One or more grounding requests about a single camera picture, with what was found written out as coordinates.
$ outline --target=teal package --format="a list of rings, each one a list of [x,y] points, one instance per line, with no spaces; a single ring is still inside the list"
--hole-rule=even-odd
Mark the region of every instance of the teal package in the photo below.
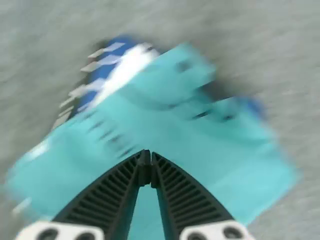
[[[246,106],[234,98],[211,102],[202,94],[199,88],[214,73],[185,44],[159,56],[26,153],[9,171],[7,190],[17,201],[31,199],[25,211],[35,219],[52,219],[108,169],[149,149],[183,168],[237,221],[249,224],[295,184],[297,173],[271,130]],[[129,239],[150,237],[164,234],[156,191],[145,186]]]

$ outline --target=blue object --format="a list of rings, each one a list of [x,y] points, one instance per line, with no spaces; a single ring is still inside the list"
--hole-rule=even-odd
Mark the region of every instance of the blue object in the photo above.
[[[180,63],[189,67],[181,69]],[[149,149],[205,186],[241,223],[283,196],[297,173],[273,133],[246,104],[210,102],[199,87],[213,65],[182,44],[94,109],[64,123],[10,170],[6,187],[27,210],[54,217],[115,164]],[[230,112],[230,106],[237,111]],[[139,192],[128,239],[164,239],[157,195]]]
[[[98,57],[100,61],[103,61],[103,59],[106,59],[111,56],[113,58],[121,58],[127,50],[133,48],[138,43],[129,36],[121,35],[109,41],[105,48],[110,48],[114,44],[116,44],[118,47],[115,47],[112,50],[105,51],[104,53],[102,53]],[[113,69],[117,67],[119,63],[120,61],[115,61],[115,63],[112,64],[102,64],[101,66],[99,66],[98,69],[91,73],[88,84],[95,82],[98,79],[108,80],[110,73],[113,71]],[[88,104],[94,100],[97,94],[97,91],[91,90],[87,92],[84,96],[82,96],[77,106],[77,112],[79,113],[84,111],[87,108]]]

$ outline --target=mounting hole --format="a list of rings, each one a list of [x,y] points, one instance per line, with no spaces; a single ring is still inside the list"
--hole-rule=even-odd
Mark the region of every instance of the mounting hole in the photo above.
[[[58,231],[54,228],[49,228],[42,231],[36,240],[55,240],[58,235]]]
[[[232,226],[226,227],[223,234],[227,239],[242,239],[243,237],[242,233]]]
[[[176,66],[179,72],[184,72],[191,68],[191,63],[185,60],[185,61],[178,62]]]
[[[92,233],[86,232],[80,234],[75,240],[95,240],[95,236]]]
[[[207,240],[206,236],[200,232],[192,232],[188,237],[187,240]]]

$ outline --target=white stripe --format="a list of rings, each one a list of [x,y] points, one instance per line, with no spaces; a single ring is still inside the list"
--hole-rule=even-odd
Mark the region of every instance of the white stripe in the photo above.
[[[103,48],[100,48],[99,50],[95,51],[94,53],[90,54],[88,56],[88,58],[90,59],[95,59],[96,57],[100,56],[101,54],[103,54],[105,51]]]
[[[71,114],[71,111],[70,112],[67,112],[65,115],[59,117],[53,124],[52,126],[52,130],[55,129],[56,127],[59,127],[61,124],[64,124],[67,120],[68,120],[68,117],[70,116]]]
[[[65,115],[66,113],[71,112],[72,109],[74,109],[74,106],[71,106],[71,107],[67,108],[66,110],[60,112],[58,117],[60,118],[60,117],[62,117],[62,115]]]
[[[111,44],[110,46],[106,47],[106,48],[100,48],[99,50],[95,51],[94,53],[90,54],[88,56],[88,58],[90,59],[95,59],[96,57],[100,56],[101,54],[105,53],[105,52],[112,52],[118,48],[121,48],[123,45],[125,45],[125,43],[123,42],[115,42],[113,44]]]
[[[85,108],[87,108],[87,107],[89,106],[89,103],[90,103],[90,102],[87,102],[85,105],[79,107],[79,108],[78,108],[78,112],[81,112],[81,111],[83,111]]]
[[[75,97],[73,97],[73,96],[69,97],[67,100],[65,100],[63,103],[60,104],[60,108],[67,105],[68,103],[72,102],[73,100],[75,100]]]
[[[17,216],[21,211],[23,211],[25,208],[27,208],[32,202],[31,197],[26,198],[23,200],[19,205],[17,205],[13,210],[12,210],[12,215]]]
[[[81,72],[91,73],[92,71],[96,70],[99,67],[96,61],[90,62],[87,66],[81,68]]]
[[[78,97],[82,97],[86,93],[87,93],[86,85],[82,84],[78,86],[76,89],[73,89],[71,92],[69,92],[68,95],[72,98],[78,98]]]
[[[125,45],[124,42],[115,42],[111,44],[110,46],[103,49],[104,52],[112,52],[118,48],[121,48],[123,45]]]
[[[86,91],[96,91],[99,92],[101,88],[104,86],[106,79],[99,77],[98,79],[94,80],[90,84],[88,84],[85,89]]]
[[[121,56],[110,54],[106,56],[105,58],[98,61],[99,65],[112,65],[116,64],[120,61]]]

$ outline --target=gray carpet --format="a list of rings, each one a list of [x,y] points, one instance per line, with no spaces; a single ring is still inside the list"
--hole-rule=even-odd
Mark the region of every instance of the gray carpet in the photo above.
[[[121,33],[163,49],[187,41],[235,91],[263,100],[303,175],[249,230],[257,240],[319,239],[319,0],[2,0],[0,33],[0,176],[48,132],[94,43]],[[23,224],[7,212],[2,240]]]

